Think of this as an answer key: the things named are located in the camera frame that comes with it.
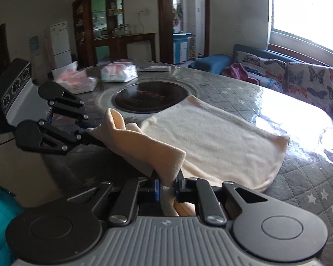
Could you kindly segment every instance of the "refrigerator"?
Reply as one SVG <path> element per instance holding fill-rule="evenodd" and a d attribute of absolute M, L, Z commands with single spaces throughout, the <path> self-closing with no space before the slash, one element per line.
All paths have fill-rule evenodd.
<path fill-rule="evenodd" d="M 58 69 L 72 63 L 67 22 L 49 27 L 49 42 L 52 69 Z"/>

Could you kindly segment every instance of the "remote control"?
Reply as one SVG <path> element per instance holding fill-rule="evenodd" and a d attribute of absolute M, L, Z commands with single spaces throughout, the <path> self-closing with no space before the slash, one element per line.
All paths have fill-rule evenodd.
<path fill-rule="evenodd" d="M 137 72 L 168 72 L 170 70 L 170 66 L 150 66 L 137 68 Z"/>

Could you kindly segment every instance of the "metal screw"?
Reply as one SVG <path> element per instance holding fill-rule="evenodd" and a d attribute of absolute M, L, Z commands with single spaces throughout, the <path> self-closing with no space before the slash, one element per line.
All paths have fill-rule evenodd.
<path fill-rule="evenodd" d="M 212 225 L 219 225 L 224 222 L 224 218 L 218 215 L 211 215 L 206 217 L 206 221 Z"/>
<path fill-rule="evenodd" d="M 127 222 L 127 217 L 124 215 L 112 215 L 109 220 L 115 224 L 123 224 Z"/>

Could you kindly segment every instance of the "cream towel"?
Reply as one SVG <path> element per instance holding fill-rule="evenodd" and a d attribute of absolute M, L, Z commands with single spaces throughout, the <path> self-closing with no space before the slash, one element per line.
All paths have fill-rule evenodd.
<path fill-rule="evenodd" d="M 194 96 L 144 120 L 141 128 L 125 126 L 122 116 L 108 109 L 101 126 L 89 131 L 145 175 L 155 169 L 166 186 L 182 169 L 184 177 L 206 179 L 213 186 L 231 180 L 264 191 L 278 173 L 289 142 Z M 180 149 L 187 153 L 186 160 Z M 175 215 L 175 210 L 194 214 L 192 204 L 172 207 L 172 194 L 173 189 L 163 187 L 166 215 Z"/>
<path fill-rule="evenodd" d="M 143 174 L 150 176 L 155 169 L 162 184 L 171 186 L 184 162 L 185 151 L 145 135 L 135 123 L 126 126 L 119 112 L 107 109 L 101 125 L 87 131 Z"/>

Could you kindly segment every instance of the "tissue box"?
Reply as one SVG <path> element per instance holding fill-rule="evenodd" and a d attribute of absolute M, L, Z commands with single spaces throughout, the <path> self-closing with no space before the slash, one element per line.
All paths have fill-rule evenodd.
<path fill-rule="evenodd" d="M 104 82 L 128 82 L 137 77 L 136 65 L 129 62 L 114 62 L 101 69 Z"/>

